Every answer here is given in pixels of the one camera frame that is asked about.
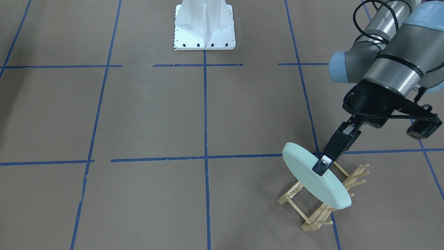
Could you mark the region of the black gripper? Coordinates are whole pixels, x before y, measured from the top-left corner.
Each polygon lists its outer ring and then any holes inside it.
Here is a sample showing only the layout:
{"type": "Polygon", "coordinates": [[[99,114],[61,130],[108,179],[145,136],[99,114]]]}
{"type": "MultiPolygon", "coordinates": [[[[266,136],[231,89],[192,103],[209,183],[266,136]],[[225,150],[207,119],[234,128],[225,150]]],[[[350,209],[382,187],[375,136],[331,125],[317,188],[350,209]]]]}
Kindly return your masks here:
{"type": "MultiPolygon", "coordinates": [[[[419,87],[414,100],[396,93],[379,84],[362,80],[355,85],[343,98],[343,109],[349,114],[375,128],[381,128],[387,120],[414,120],[433,116],[432,106],[419,106],[418,101],[426,92],[419,87]]],[[[360,136],[360,130],[348,133],[336,130],[324,148],[321,159],[313,166],[312,171],[324,175],[330,166],[347,151],[360,136]]]]}

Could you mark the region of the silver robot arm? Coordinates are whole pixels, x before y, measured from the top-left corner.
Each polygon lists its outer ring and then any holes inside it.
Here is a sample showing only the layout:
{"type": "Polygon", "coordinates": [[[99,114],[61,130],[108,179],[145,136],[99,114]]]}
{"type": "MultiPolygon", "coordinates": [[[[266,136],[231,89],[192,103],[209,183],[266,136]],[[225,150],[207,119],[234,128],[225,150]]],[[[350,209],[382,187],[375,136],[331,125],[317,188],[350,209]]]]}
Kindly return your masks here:
{"type": "Polygon", "coordinates": [[[406,134],[421,140],[442,121],[418,101],[443,88],[443,2],[380,0],[376,14],[349,51],[328,64],[332,81],[352,83],[343,99],[351,115],[335,131],[313,171],[322,176],[360,136],[360,127],[382,127],[389,119],[413,120],[406,134]]]}

